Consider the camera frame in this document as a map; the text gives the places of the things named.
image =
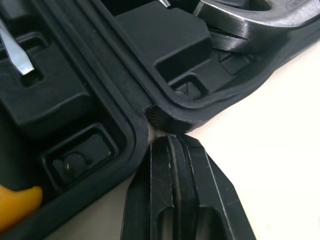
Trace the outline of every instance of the tool compartment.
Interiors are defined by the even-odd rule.
[[[19,176],[11,190],[43,190],[41,208],[1,240],[41,239],[133,174],[148,148],[147,119],[184,134],[320,39],[317,18],[260,52],[215,49],[216,29],[192,15],[197,4],[0,1],[1,19],[35,67],[21,76],[0,45],[0,118],[23,153],[11,159],[2,150],[0,163]]]

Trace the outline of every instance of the orange handle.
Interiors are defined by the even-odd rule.
[[[0,185],[0,234],[34,213],[42,198],[43,191],[38,186],[16,192]]]

